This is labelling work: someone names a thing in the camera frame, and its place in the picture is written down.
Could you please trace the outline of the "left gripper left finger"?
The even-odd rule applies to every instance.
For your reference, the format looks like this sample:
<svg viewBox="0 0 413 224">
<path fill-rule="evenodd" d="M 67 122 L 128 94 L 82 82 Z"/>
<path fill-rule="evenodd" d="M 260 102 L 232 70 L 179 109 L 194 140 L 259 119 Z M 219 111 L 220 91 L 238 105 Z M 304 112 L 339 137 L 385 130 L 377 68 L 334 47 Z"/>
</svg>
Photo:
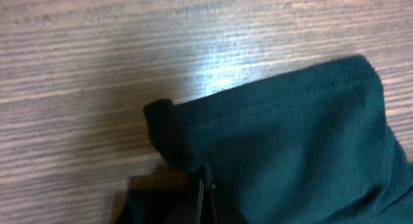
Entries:
<svg viewBox="0 0 413 224">
<path fill-rule="evenodd" d="M 200 178 L 191 178 L 185 193 L 167 217 L 168 224 L 200 224 L 205 184 Z"/>
</svg>

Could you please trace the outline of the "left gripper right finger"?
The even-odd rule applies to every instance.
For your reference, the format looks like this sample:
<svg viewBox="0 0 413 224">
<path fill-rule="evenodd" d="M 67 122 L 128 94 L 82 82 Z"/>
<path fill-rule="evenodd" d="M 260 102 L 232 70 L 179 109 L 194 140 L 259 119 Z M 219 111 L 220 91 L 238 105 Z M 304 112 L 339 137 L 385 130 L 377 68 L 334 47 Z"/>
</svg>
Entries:
<svg viewBox="0 0 413 224">
<path fill-rule="evenodd" d="M 238 208 L 227 198 L 214 178 L 206 189 L 207 224 L 248 224 Z"/>
</svg>

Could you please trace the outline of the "black t-shirt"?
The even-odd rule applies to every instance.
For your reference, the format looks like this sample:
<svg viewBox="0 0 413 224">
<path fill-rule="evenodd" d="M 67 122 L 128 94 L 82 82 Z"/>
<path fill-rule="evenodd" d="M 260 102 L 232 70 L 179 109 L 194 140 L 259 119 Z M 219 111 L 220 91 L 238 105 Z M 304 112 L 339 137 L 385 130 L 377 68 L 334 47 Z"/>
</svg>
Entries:
<svg viewBox="0 0 413 224">
<path fill-rule="evenodd" d="M 248 223 L 412 222 L 412 165 L 364 56 L 143 112 L 165 161 L 203 180 L 201 223 L 212 178 Z M 185 190 L 132 190 L 117 222 L 167 223 Z"/>
</svg>

